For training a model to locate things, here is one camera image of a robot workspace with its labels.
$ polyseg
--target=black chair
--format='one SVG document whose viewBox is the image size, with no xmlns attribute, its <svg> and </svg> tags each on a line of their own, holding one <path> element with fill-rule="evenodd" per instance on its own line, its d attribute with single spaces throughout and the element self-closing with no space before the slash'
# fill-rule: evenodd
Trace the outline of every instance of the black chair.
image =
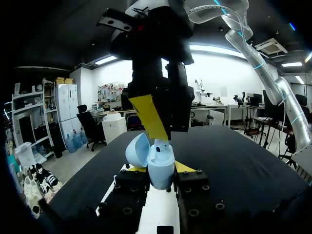
<svg viewBox="0 0 312 234">
<path fill-rule="evenodd" d="M 84 128 L 84 132 L 88 138 L 87 148 L 89 148 L 89 144 L 93 143 L 91 151 L 94 151 L 94 148 L 98 143 L 105 143 L 105 135 L 102 127 L 102 123 L 96 123 L 93 119 L 91 113 L 87 110 L 86 105 L 78 106 L 79 114 L 77 117 Z"/>
<path fill-rule="evenodd" d="M 296 94 L 296 99 L 298 100 L 302 111 L 304 113 L 304 115 L 306 116 L 307 120 L 309 120 L 310 117 L 310 110 L 308 109 L 307 104 L 308 104 L 308 100 L 305 96 L 300 95 L 300 94 Z M 284 155 L 279 155 L 279 158 L 285 158 L 288 159 L 287 164 L 288 165 L 292 165 L 294 166 L 294 168 L 297 168 L 297 164 L 295 163 L 295 161 L 292 160 L 292 156 L 288 156 L 286 155 L 286 153 L 291 153 L 294 154 L 296 152 L 296 140 L 295 140 L 295 136 L 286 136 L 285 139 L 285 145 L 288 147 L 287 150 L 285 151 Z"/>
<path fill-rule="evenodd" d="M 299 102 L 299 104 L 303 110 L 304 115 L 306 116 L 307 120 L 309 121 L 310 120 L 310 110 L 307 107 L 307 104 L 308 104 L 307 97 L 300 95 L 300 94 L 296 94 L 295 96 L 296 96 L 296 99 L 298 100 L 298 102 Z"/>
</svg>

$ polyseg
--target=black tabletop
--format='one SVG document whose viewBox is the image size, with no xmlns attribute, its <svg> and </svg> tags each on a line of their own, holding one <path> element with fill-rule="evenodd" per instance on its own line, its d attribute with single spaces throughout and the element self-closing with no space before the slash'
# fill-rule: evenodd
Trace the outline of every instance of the black tabletop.
<svg viewBox="0 0 312 234">
<path fill-rule="evenodd" d="M 102 149 L 55 195 L 51 207 L 61 217 L 87 206 L 95 209 L 126 163 L 127 145 L 141 132 L 123 133 Z M 173 132 L 170 144 L 177 161 L 208 175 L 212 197 L 224 200 L 228 214 L 273 210 L 283 199 L 308 188 L 292 168 L 228 127 L 199 126 L 188 133 Z"/>
</svg>

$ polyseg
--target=white shelving unit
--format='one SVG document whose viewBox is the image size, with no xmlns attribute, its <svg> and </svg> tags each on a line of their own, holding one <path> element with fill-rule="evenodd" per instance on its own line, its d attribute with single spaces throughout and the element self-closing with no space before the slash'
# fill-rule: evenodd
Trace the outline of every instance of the white shelving unit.
<svg viewBox="0 0 312 234">
<path fill-rule="evenodd" d="M 45 96 L 47 87 L 50 88 L 50 94 Z M 52 115 L 54 121 L 56 121 L 58 123 L 58 127 L 59 127 L 59 130 L 61 132 L 61 137 L 62 137 L 63 143 L 65 145 L 65 140 L 63 138 L 62 130 L 61 130 L 61 127 L 60 127 L 59 113 L 58 113 L 58 108 L 56 106 L 55 96 L 56 96 L 55 83 L 54 83 L 53 86 L 51 86 L 51 85 L 44 85 L 43 86 L 43 103 L 45 103 L 45 101 L 47 99 L 47 100 L 50 100 L 50 103 L 54 103 L 54 107 L 55 107 L 55 109 L 52 109 L 52 110 L 44 108 L 44 115 L 46 116 L 46 121 L 48 123 L 47 114 L 50 113 Z"/>
<path fill-rule="evenodd" d="M 33 105 L 29 105 L 23 108 L 19 108 L 19 109 L 15 109 L 15 104 L 17 102 L 17 99 L 21 99 L 21 98 L 32 98 L 35 96 L 39 96 L 41 101 L 40 103 L 36 103 Z M 23 112 L 27 112 L 31 109 L 34 108 L 42 108 L 43 109 L 43 115 L 44 115 L 44 122 L 45 122 L 45 126 L 46 126 L 46 131 L 47 131 L 47 136 L 41 138 L 41 139 L 36 139 L 35 134 L 34 134 L 34 129 L 33 129 L 33 135 L 34 135 L 34 139 L 35 139 L 35 143 L 31 144 L 31 147 L 36 146 L 37 144 L 43 142 L 44 140 L 49 140 L 50 145 L 53 146 L 53 141 L 51 138 L 51 134 L 50 134 L 50 130 L 49 130 L 49 124 L 47 121 L 47 115 L 46 115 L 46 111 L 45 111 L 45 107 L 44 107 L 44 89 L 40 92 L 32 92 L 32 93 L 28 93 L 28 94 L 21 94 L 21 95 L 12 95 L 12 125 L 13 125 L 13 137 L 14 137 L 14 141 L 15 141 L 15 145 L 19 146 L 19 141 L 18 141 L 18 137 L 17 137 L 17 126 L 16 126 L 16 120 L 18 119 L 16 116 L 19 114 L 22 114 Z M 45 156 L 42 156 L 41 154 L 37 153 L 34 155 L 35 161 L 36 163 L 44 163 L 47 159 L 47 157 L 53 155 L 54 152 L 51 151 L 48 154 L 46 154 Z"/>
</svg>

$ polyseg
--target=refrigerator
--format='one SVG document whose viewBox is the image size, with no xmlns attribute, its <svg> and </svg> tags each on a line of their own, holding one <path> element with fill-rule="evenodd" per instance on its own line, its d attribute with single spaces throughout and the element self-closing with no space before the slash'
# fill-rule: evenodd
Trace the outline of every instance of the refrigerator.
<svg viewBox="0 0 312 234">
<path fill-rule="evenodd" d="M 76 84 L 59 84 L 56 89 L 60 126 L 64 139 L 72 136 L 73 130 L 80 133 L 81 123 L 77 118 L 78 95 Z"/>
</svg>

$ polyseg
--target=shoe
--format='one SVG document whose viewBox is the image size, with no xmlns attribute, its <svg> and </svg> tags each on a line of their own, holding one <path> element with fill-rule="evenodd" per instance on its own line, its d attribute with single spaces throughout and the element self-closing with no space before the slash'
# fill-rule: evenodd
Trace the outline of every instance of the shoe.
<svg viewBox="0 0 312 234">
<path fill-rule="evenodd" d="M 41 213 L 38 201 L 43 199 L 43 197 L 37 183 L 28 176 L 25 178 L 24 194 L 26 196 L 26 204 L 30 207 L 33 216 L 38 218 Z"/>
<path fill-rule="evenodd" d="M 27 167 L 24 167 L 23 173 L 25 177 L 28 176 L 30 179 L 33 179 L 33 176 L 31 172 L 27 169 Z"/>
<path fill-rule="evenodd" d="M 213 101 L 215 101 L 218 105 L 223 105 L 223 103 L 221 102 L 221 100 L 220 100 L 220 97 L 218 97 L 218 98 L 213 98 Z"/>
<path fill-rule="evenodd" d="M 22 171 L 17 172 L 17 176 L 18 176 L 19 184 L 21 185 L 21 187 L 23 189 L 24 188 L 24 180 L 25 180 L 24 173 Z"/>
<path fill-rule="evenodd" d="M 35 168 L 38 171 L 38 174 L 42 175 L 46 179 L 54 192 L 63 186 L 63 184 L 50 171 L 44 169 L 41 164 L 37 163 Z"/>
<path fill-rule="evenodd" d="M 41 174 L 36 175 L 36 182 L 38 183 L 40 190 L 45 199 L 49 198 L 53 192 L 51 186 L 47 182 L 47 180 Z"/>
<path fill-rule="evenodd" d="M 37 181 L 37 170 L 36 170 L 36 168 L 35 168 L 35 166 L 34 165 L 31 165 L 30 167 L 29 167 L 29 171 L 30 171 L 30 173 L 31 173 L 31 175 L 32 175 L 32 178 L 35 180 L 35 181 Z"/>
</svg>

